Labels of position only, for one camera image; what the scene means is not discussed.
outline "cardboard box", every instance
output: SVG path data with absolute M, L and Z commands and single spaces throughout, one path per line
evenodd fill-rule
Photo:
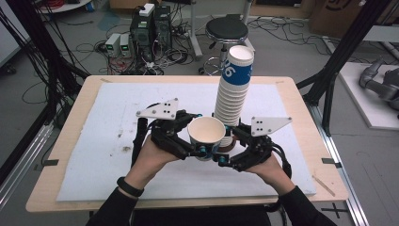
M 152 0 L 109 0 L 111 8 L 128 8 L 133 9 L 136 7 L 143 7 L 146 3 L 152 3 Z
M 307 19 L 311 16 L 315 1 L 319 0 L 302 0 L 299 8 L 259 5 L 256 4 L 256 1 L 253 1 L 250 15 Z
M 359 1 L 316 1 L 309 20 L 311 33 L 341 38 L 355 21 L 361 6 Z

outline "floor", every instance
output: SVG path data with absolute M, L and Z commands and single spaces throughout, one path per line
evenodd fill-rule
M 93 53 L 92 46 L 100 40 L 106 40 L 114 32 L 128 31 L 130 15 L 111 11 L 103 3 L 91 13 L 80 8 L 56 16 L 66 42 L 81 64 L 91 74 L 106 74 L 104 57 Z M 205 24 L 206 20 L 209 17 L 199 19 L 198 24 Z M 249 26 L 248 36 L 256 49 L 252 75 L 290 76 L 299 82 L 318 73 L 328 61 L 327 48 L 320 39 L 310 38 L 307 43 L 303 41 L 302 38 L 312 36 L 307 21 L 293 23 L 267 19 L 260 21 L 260 24 L 265 29 L 255 28 L 255 23 Z M 282 31 L 282 24 L 285 24 L 285 32 Z M 54 36 L 58 48 L 65 50 L 54 32 L 51 29 L 49 32 Z M 218 55 L 220 46 L 217 45 L 214 50 L 208 49 L 212 42 L 201 35 L 203 29 L 198 34 L 203 58 L 187 65 L 169 66 L 164 69 L 165 74 L 198 75 L 203 60 Z M 286 39 L 285 36 L 292 42 L 282 40 Z M 383 56 L 386 62 L 393 65 L 398 64 L 378 43 L 368 41 L 362 43 L 349 60 L 368 62 L 378 56 Z M 7 74 L 1 71 L 0 74 L 0 125 L 4 131 L 0 135 L 0 164 L 6 161 L 39 115 L 45 100 L 44 85 L 38 84 L 40 80 L 35 76 L 27 57 L 19 53 L 10 62 L 17 72 Z M 368 222 L 370 225 L 399 225 L 399 194 L 396 192 L 399 190 L 399 132 L 369 129 L 340 79 L 336 81 L 334 94 L 330 131 Z M 35 167 L 48 154 L 46 151 L 51 148 L 58 133 L 59 129 L 55 129 L 29 172 L 0 211 L 0 221 L 4 225 L 84 225 L 88 220 L 87 212 L 31 214 L 24 208 L 40 176 L 40 169 Z M 315 206 L 338 225 L 354 225 L 344 202 L 318 202 Z M 270 217 L 273 225 L 281 224 L 279 214 L 273 213 Z

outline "stain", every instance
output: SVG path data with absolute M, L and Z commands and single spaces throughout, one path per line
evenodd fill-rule
M 326 184 L 324 184 L 319 178 L 317 178 L 316 176 L 312 175 L 311 176 L 320 186 L 322 186 L 326 191 L 328 191 L 328 193 L 330 195 L 332 195 L 333 197 L 335 197 L 335 193 L 334 191 L 332 191 Z
M 123 147 L 123 149 L 122 149 L 124 152 L 129 152 L 130 150 L 132 150 L 132 148 L 131 147 L 127 147 L 127 146 L 125 146 L 125 147 Z
M 106 80 L 106 79 L 104 79 L 104 78 L 102 78 L 102 79 L 100 79 L 100 80 L 103 81 L 103 82 L 106 82 L 106 83 L 112 83 L 111 81 Z

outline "electronic equipment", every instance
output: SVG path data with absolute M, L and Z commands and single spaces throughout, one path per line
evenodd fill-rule
M 257 5 L 300 7 L 302 0 L 256 0 Z
M 118 57 L 120 55 L 120 34 L 112 34 L 106 41 L 105 47 L 110 57 Z
M 136 49 L 138 59 L 153 62 L 155 50 L 155 25 L 152 16 L 135 15 L 130 26 L 130 33 Z
M 158 45 L 161 46 L 163 50 L 170 49 L 172 47 L 170 6 L 155 8 L 153 17 L 155 20 L 156 40 L 158 40 Z
M 144 9 L 140 10 L 138 12 L 138 15 L 140 15 L 140 16 L 152 16 L 152 12 L 153 12 L 154 8 L 155 8 L 154 4 L 146 3 L 146 5 L 144 5 Z
M 123 57 L 125 58 L 132 57 L 133 44 L 129 34 L 120 35 L 120 50 Z

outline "paper cup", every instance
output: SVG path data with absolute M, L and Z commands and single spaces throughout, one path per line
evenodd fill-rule
M 219 89 L 217 90 L 218 92 L 223 92 L 223 94 L 227 97 L 231 97 L 234 99 L 237 98 L 245 98 L 247 96 L 247 89 L 245 89 L 242 92 L 231 92 L 227 89 L 222 88 L 222 86 L 219 86 Z
M 238 125 L 252 74 L 253 51 L 246 46 L 230 48 L 219 80 L 214 116 L 225 125 Z M 220 148 L 232 148 L 232 137 L 223 137 Z
M 237 86 L 237 85 L 233 85 L 230 84 L 229 82 L 227 82 L 223 77 L 220 77 L 220 81 L 219 84 L 226 90 L 230 90 L 233 92 L 242 92 L 243 90 L 247 90 L 247 88 L 249 87 L 249 83 L 246 83 L 244 85 L 241 86 Z
M 244 45 L 230 48 L 222 72 L 223 79 L 234 86 L 248 84 L 252 74 L 253 58 L 253 51 Z
M 212 153 L 217 152 L 221 139 L 226 135 L 225 125 L 214 117 L 195 118 L 188 124 L 187 131 L 191 144 L 212 146 L 205 157 L 197 157 L 197 159 L 205 161 L 210 160 Z

